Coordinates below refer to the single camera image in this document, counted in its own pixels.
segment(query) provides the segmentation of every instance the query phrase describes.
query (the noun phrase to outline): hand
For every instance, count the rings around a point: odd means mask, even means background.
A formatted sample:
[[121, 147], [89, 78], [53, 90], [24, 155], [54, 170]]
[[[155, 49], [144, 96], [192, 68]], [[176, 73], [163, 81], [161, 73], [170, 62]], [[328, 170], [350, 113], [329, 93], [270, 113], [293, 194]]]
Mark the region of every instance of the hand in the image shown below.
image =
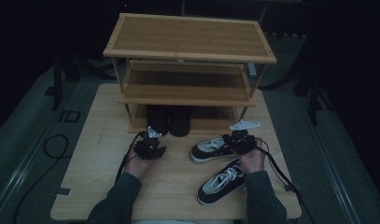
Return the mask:
[[[256, 139], [257, 147], [262, 148], [262, 141]], [[236, 155], [239, 161], [242, 163], [242, 167], [247, 175], [264, 170], [265, 154], [258, 150], [253, 149], [247, 154]]]
[[137, 156], [134, 149], [131, 148], [126, 161], [127, 163], [123, 167], [123, 173], [128, 173], [130, 175], [134, 175], [138, 179], [141, 179], [155, 160], [143, 160]]

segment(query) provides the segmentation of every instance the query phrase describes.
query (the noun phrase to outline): shoelace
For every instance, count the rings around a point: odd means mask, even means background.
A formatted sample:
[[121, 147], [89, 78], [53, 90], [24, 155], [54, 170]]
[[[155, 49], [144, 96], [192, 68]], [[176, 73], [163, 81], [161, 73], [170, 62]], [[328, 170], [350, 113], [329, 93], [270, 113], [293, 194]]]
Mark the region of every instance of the shoelace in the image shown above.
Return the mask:
[[224, 139], [221, 136], [217, 136], [210, 141], [210, 146], [214, 148], [220, 148], [225, 144]]
[[234, 180], [238, 176], [238, 172], [233, 168], [228, 168], [224, 173], [219, 174], [215, 177], [210, 187], [212, 189], [222, 189], [224, 188], [230, 181]]

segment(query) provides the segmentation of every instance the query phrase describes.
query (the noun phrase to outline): gray sleeve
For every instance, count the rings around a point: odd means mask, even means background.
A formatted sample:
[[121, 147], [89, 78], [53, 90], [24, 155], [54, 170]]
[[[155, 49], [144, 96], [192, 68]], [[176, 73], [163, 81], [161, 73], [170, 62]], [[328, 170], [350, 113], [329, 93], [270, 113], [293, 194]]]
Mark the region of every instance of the gray sleeve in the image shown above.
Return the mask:
[[247, 188], [247, 222], [249, 224], [287, 223], [285, 206], [274, 195], [266, 171], [259, 171], [245, 176]]
[[138, 178], [122, 174], [107, 197], [93, 207], [87, 223], [131, 223], [134, 201], [140, 188]]

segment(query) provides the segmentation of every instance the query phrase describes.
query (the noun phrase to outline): wooden table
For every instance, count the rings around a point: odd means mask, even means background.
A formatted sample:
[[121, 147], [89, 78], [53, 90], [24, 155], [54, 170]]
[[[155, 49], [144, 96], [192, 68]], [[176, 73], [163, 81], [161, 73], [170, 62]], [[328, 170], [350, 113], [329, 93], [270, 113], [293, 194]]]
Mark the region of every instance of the wooden table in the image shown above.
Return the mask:
[[[289, 171], [279, 146], [274, 126], [260, 91], [256, 91], [257, 107], [248, 109], [245, 120], [257, 121], [260, 127], [250, 130], [262, 137], [284, 174]], [[100, 86], [81, 136], [64, 176], [62, 188], [69, 195], [57, 195], [51, 210], [56, 220], [83, 220], [92, 208], [104, 199], [113, 186], [120, 162], [135, 134], [128, 133], [125, 108], [119, 104], [117, 84]], [[214, 135], [187, 135], [177, 138], [170, 134], [161, 138], [166, 152], [149, 170], [143, 188], [134, 204], [133, 219], [240, 219], [246, 218], [246, 189], [227, 196], [213, 206], [197, 202], [198, 188], [220, 171], [230, 159], [216, 159], [196, 164], [190, 159], [190, 149], [197, 142]], [[301, 215], [296, 195], [286, 192], [268, 162], [266, 171], [277, 198], [286, 206], [288, 218]]]

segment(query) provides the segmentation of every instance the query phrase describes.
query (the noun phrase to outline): human arm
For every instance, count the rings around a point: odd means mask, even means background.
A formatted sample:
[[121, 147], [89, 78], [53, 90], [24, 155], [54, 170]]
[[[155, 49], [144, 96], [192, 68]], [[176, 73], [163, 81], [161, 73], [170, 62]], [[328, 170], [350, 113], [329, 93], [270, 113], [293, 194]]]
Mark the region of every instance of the human arm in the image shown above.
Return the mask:
[[[261, 147], [260, 140], [257, 141], [257, 146]], [[264, 171], [265, 154], [255, 148], [247, 154], [238, 155], [238, 158], [246, 173], [247, 222], [249, 224], [286, 223], [286, 208], [274, 195], [271, 180]]]
[[142, 160], [130, 150], [122, 175], [106, 198], [93, 207], [87, 223], [130, 223], [141, 178], [153, 162]]

